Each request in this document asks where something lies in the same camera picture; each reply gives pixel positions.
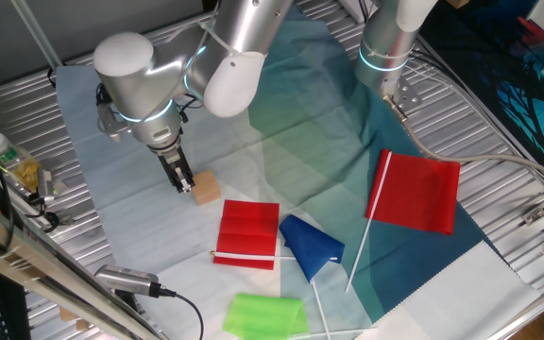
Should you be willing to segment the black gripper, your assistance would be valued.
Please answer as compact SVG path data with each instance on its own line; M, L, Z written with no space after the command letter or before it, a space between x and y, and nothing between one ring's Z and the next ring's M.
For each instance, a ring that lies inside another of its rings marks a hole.
M159 159L165 175L180 193L189 193L195 186L190 166L180 143L165 147L148 147Z

